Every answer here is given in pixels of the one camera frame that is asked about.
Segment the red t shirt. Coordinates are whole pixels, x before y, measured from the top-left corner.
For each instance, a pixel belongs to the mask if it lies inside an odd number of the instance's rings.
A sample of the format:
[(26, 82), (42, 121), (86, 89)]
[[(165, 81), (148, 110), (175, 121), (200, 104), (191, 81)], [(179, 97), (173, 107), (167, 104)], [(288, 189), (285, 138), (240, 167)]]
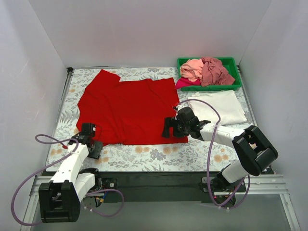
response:
[(175, 116), (173, 106), (178, 102), (172, 78), (121, 81), (120, 76), (101, 70), (77, 104), (77, 128), (95, 124), (94, 138), (105, 145), (187, 143), (187, 137), (162, 137), (165, 118)]

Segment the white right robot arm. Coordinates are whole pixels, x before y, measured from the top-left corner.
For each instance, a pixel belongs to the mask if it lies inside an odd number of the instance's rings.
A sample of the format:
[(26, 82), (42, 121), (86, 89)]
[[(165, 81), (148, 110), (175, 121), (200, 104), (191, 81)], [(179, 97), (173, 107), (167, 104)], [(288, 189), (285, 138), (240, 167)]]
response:
[(208, 188), (212, 191), (229, 191), (238, 180), (249, 175), (259, 176), (278, 158), (278, 152), (257, 126), (239, 129), (215, 125), (208, 120), (199, 120), (191, 108), (184, 107), (175, 117), (165, 118), (162, 137), (187, 136), (231, 147), (238, 156), (238, 161), (210, 179)]

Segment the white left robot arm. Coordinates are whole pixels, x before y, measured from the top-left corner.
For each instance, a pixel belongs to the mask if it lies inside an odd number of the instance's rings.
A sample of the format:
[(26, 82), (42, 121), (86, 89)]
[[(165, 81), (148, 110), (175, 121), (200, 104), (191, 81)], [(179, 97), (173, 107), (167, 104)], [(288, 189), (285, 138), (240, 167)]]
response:
[(76, 222), (81, 201), (89, 192), (98, 192), (102, 180), (98, 169), (82, 169), (86, 158), (99, 159), (103, 143), (94, 139), (96, 125), (83, 123), (81, 131), (68, 143), (68, 157), (54, 176), (38, 190), (43, 223)]

